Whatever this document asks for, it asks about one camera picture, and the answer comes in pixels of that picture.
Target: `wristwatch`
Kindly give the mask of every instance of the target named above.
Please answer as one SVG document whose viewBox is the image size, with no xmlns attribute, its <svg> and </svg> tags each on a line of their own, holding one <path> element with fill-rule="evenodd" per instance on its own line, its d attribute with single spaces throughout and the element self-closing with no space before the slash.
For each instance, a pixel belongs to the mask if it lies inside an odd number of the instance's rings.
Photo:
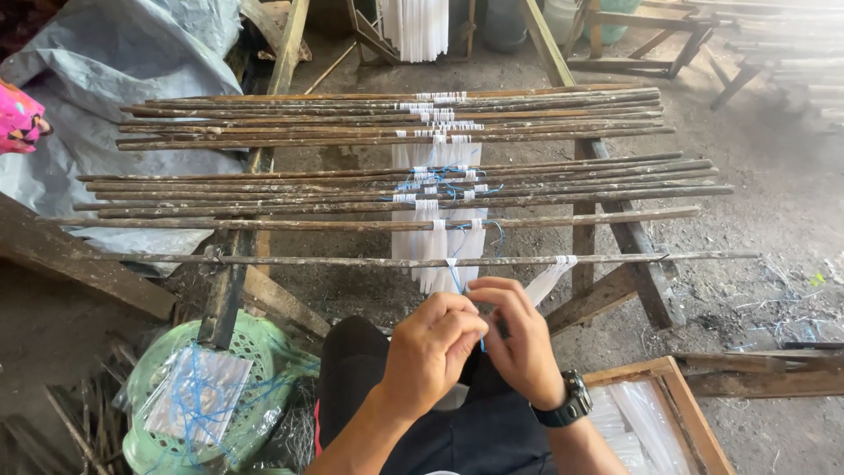
<svg viewBox="0 0 844 475">
<path fill-rule="evenodd" d="M 583 378 L 574 369 L 563 371 L 563 384 L 568 391 L 568 398 L 563 405 L 553 411 L 540 411 L 533 404 L 533 414 L 536 420 L 545 427 L 558 428 L 573 424 L 577 419 L 592 411 L 592 398 L 583 383 Z"/>
</svg>

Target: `man's right hand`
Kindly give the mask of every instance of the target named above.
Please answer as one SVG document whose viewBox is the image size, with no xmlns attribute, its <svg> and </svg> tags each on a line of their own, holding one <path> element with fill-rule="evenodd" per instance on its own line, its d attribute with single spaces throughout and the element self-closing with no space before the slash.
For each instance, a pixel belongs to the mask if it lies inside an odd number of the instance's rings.
<svg viewBox="0 0 844 475">
<path fill-rule="evenodd" d="M 473 302 L 495 305 L 485 318 L 490 331 L 484 345 L 498 373 L 540 411 L 553 411 L 566 398 L 563 378 L 551 349 L 545 319 L 531 305 L 522 284 L 501 277 L 481 277 L 468 283 Z M 499 320 L 509 336 L 502 338 Z"/>
</svg>

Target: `black pants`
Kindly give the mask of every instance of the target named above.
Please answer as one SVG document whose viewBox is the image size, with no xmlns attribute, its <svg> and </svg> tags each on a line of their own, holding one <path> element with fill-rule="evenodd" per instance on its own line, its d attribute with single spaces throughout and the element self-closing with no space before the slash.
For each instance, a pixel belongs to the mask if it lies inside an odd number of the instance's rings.
<svg viewBox="0 0 844 475">
<path fill-rule="evenodd" d="M 359 316 L 335 325 L 322 347 L 317 383 L 320 445 L 328 447 L 384 376 L 390 342 Z M 398 441 L 381 473 L 424 474 L 437 470 L 461 475 L 540 473 L 553 464 L 544 431 L 528 402 L 475 347 L 460 382 L 466 401 L 453 411 L 432 411 Z"/>
</svg>

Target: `hand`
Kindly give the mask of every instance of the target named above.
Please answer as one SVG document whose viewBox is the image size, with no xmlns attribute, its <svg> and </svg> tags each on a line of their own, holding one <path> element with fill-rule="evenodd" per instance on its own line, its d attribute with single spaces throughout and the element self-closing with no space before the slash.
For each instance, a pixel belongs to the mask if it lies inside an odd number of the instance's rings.
<svg viewBox="0 0 844 475">
<path fill-rule="evenodd" d="M 436 292 L 392 332 L 384 378 L 373 391 L 395 418 L 415 421 L 457 383 L 489 326 L 472 302 Z"/>
<path fill-rule="evenodd" d="M 469 299 L 496 306 L 485 317 L 492 329 L 484 344 L 504 381 L 540 411 L 562 406 L 565 386 L 551 349 L 548 324 L 531 305 L 522 284 L 512 279 L 481 277 L 468 286 Z M 506 339 L 498 331 L 502 319 L 510 335 Z"/>
</svg>

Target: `dirt floor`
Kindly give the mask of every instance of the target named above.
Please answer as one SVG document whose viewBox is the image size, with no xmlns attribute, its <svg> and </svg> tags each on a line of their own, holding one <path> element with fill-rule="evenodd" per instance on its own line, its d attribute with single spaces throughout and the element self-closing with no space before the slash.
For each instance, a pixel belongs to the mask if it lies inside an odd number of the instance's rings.
<svg viewBox="0 0 844 475">
<path fill-rule="evenodd" d="M 480 37 L 469 63 L 358 68 L 356 54 L 352 54 L 316 91 L 421 92 L 549 85 L 529 43 L 518 54 L 503 56 L 485 51 Z M 624 56 L 647 37 L 649 32 L 631 31 L 620 45 L 608 49 L 608 55 Z M 683 39 L 672 39 L 651 56 L 673 58 Z M 294 91 L 304 91 L 350 43 L 327 45 L 318 38 L 308 40 L 315 60 L 296 69 Z M 722 51 L 717 39 L 711 44 L 725 61 L 734 59 Z M 702 57 L 673 81 L 606 74 L 576 74 L 576 79 L 581 83 L 641 81 L 663 92 L 665 122 L 676 127 L 677 134 L 608 140 L 610 155 L 682 150 L 687 156 L 713 160 L 722 171 L 717 180 L 735 186 L 732 196 L 638 203 L 640 209 L 702 208 L 695 219 L 647 224 L 656 242 L 669 243 L 676 251 L 755 249 L 765 258 L 680 263 L 679 278 L 672 287 L 689 320 L 686 327 L 655 333 L 634 299 L 600 315 L 588 327 L 576 327 L 555 338 L 562 368 L 588 372 L 672 351 L 767 350 L 776 349 L 782 341 L 841 341 L 844 191 L 840 183 L 844 162 L 838 153 L 839 139 L 809 134 L 801 116 L 784 112 L 779 97 L 761 79 L 751 82 L 722 110 L 711 112 L 709 102 L 721 85 Z M 275 167 L 277 171 L 384 167 L 389 153 L 388 147 L 288 149 L 276 155 Z M 487 164 L 531 163 L 571 159 L 573 149 L 571 143 L 494 144 L 485 146 L 483 154 Z M 507 210 L 506 214 L 570 213 L 571 207 L 564 206 Z M 608 227 L 599 227 L 597 247 L 599 254 L 617 252 Z M 501 238 L 496 232 L 487 233 L 488 256 L 570 252 L 569 228 L 513 230 Z M 387 257 L 390 237 L 278 232 L 273 236 L 273 254 Z M 609 270 L 608 265 L 597 268 L 599 276 Z M 501 267 L 490 273 L 528 282 L 539 271 Z M 422 300 L 415 284 L 400 271 L 277 268 L 272 277 L 329 320 L 363 314 L 381 325 L 394 325 Z M 0 280 L 0 364 L 4 368 L 0 413 L 22 412 L 48 434 L 66 439 L 58 419 L 49 412 L 40 385 L 72 384 L 90 371 L 96 365 L 94 354 L 105 350 L 104 330 L 117 328 L 137 334 L 147 326 L 124 308 L 25 270 L 4 267 Z M 174 288 L 187 295 L 187 284 L 196 283 L 196 277 L 186 275 L 180 282 Z M 564 278 L 540 310 L 549 312 L 570 294 L 571 283 Z M 201 308 L 204 295 L 193 293 L 189 300 Z M 739 473 L 841 472 L 841 398 L 700 399 L 700 404 Z"/>
</svg>

